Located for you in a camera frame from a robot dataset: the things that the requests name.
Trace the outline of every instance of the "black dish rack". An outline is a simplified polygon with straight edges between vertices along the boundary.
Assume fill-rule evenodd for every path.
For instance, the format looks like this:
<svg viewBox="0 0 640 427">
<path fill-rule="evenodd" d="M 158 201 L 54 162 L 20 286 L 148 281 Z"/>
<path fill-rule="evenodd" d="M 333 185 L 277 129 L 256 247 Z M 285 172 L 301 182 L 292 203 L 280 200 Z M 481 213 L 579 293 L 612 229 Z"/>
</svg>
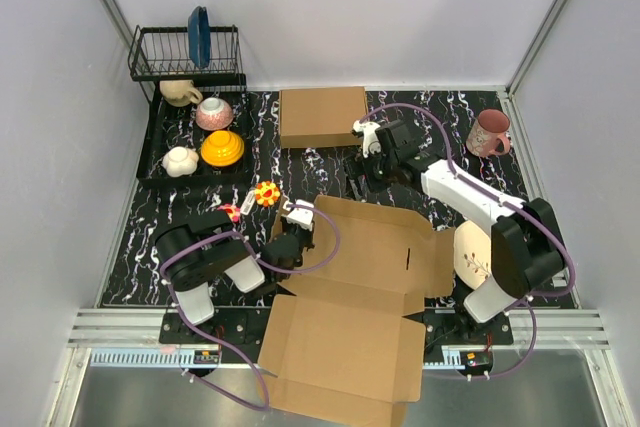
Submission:
<svg viewBox="0 0 640 427">
<path fill-rule="evenodd" d="M 186 27 L 136 28 L 128 58 L 131 78 L 154 84 L 137 171 L 138 181 L 146 189 L 231 184 L 240 189 L 244 184 L 248 189 L 253 174 L 253 133 L 238 28 L 209 27 L 209 30 L 211 60 L 201 69 L 189 59 Z M 234 119 L 229 130 L 244 140 L 244 154 L 235 164 L 223 168 L 207 164 L 200 155 L 200 147 L 211 132 L 196 124 L 197 106 L 174 107 L 162 97 L 160 81 L 182 79 L 193 80 L 204 98 L 220 97 L 233 109 Z M 162 159 L 173 147 L 187 147 L 198 153 L 198 168 L 193 174 L 181 177 L 167 174 Z"/>
</svg>

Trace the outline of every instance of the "flattened cardboard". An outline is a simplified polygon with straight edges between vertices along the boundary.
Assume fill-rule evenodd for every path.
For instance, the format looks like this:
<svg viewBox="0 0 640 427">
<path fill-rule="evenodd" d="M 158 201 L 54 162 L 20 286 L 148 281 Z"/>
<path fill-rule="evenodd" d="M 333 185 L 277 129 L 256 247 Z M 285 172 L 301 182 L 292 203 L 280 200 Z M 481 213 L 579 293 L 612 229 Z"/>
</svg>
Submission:
<svg viewBox="0 0 640 427">
<path fill-rule="evenodd" d="M 358 145 L 353 122 L 367 113 L 364 87 L 280 91 L 280 143 L 284 149 Z"/>
<path fill-rule="evenodd" d="M 424 297 L 451 293 L 453 229 L 434 232 L 415 212 L 319 196 L 340 229 L 336 258 L 282 282 L 258 360 L 275 408 L 348 425 L 400 426 L 420 397 L 423 324 L 403 318 Z M 304 267 L 334 247 L 317 219 Z"/>
</svg>

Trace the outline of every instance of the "yellow bowl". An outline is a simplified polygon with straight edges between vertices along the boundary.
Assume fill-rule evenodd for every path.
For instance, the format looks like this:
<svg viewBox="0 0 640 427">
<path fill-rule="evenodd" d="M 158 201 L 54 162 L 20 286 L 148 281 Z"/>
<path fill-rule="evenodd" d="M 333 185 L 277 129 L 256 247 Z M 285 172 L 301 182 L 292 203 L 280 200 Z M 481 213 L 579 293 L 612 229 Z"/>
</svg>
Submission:
<svg viewBox="0 0 640 427">
<path fill-rule="evenodd" d="M 227 167 L 242 158 L 244 141 L 234 132 L 217 130 L 205 139 L 200 153 L 207 164 Z"/>
</svg>

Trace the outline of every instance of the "white label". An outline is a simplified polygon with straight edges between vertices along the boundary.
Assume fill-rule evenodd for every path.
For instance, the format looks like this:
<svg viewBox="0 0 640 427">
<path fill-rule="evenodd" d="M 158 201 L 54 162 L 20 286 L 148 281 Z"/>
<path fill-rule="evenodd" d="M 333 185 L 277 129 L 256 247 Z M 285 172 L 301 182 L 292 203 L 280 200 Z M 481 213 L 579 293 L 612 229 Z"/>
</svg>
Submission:
<svg viewBox="0 0 640 427">
<path fill-rule="evenodd" d="M 253 204 L 256 203 L 256 191 L 251 189 L 247 196 L 244 198 L 244 202 L 242 202 L 242 206 L 240 207 L 240 213 L 242 215 L 247 215 L 251 212 L 253 208 Z"/>
</svg>

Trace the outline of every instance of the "black marble table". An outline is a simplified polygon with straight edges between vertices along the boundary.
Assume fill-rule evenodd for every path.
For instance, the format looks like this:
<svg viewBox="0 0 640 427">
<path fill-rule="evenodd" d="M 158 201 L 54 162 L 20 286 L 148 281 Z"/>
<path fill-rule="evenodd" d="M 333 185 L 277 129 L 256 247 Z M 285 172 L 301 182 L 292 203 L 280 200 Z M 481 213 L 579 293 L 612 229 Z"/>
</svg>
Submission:
<svg viewBox="0 0 640 427">
<path fill-rule="evenodd" d="M 392 102 L 406 102 L 428 108 L 444 124 L 451 140 L 456 162 L 465 170 L 489 185 L 509 194 L 526 198 L 527 194 L 518 167 L 517 153 L 512 149 L 507 155 L 478 159 L 466 152 L 464 141 L 476 115 L 484 109 L 500 109 L 495 92 L 458 91 L 376 91 L 367 93 L 369 108 Z M 346 196 L 346 178 L 342 159 L 355 147 L 326 149 L 280 149 L 278 137 L 278 92 L 252 92 L 249 109 L 253 121 L 253 181 L 272 180 L 289 198 L 312 201 L 318 194 Z M 444 151 L 444 142 L 437 128 L 421 114 L 410 110 L 390 109 L 379 114 L 379 119 L 408 120 L 415 135 L 424 136 L 424 147 Z M 181 188 L 159 192 L 138 187 L 113 271 L 102 294 L 103 307 L 165 306 L 168 291 L 161 284 L 158 274 L 158 257 L 153 247 L 155 233 L 168 225 L 183 223 L 190 216 L 210 212 L 224 203 L 240 205 L 247 186 L 211 186 Z M 400 185 L 382 193 L 368 192 L 367 202 L 392 205 L 420 212 L 436 229 L 457 226 L 463 217 L 441 202 L 418 194 Z M 268 238 L 275 208 L 254 206 L 248 216 L 242 218 L 238 229 L 249 236 L 255 246 Z M 270 305 L 272 294 L 245 297 L 226 276 L 221 276 L 211 286 L 216 305 Z M 428 305 L 450 305 L 451 299 L 434 299 Z M 570 297 L 563 299 L 537 299 L 534 305 L 572 307 Z"/>
</svg>

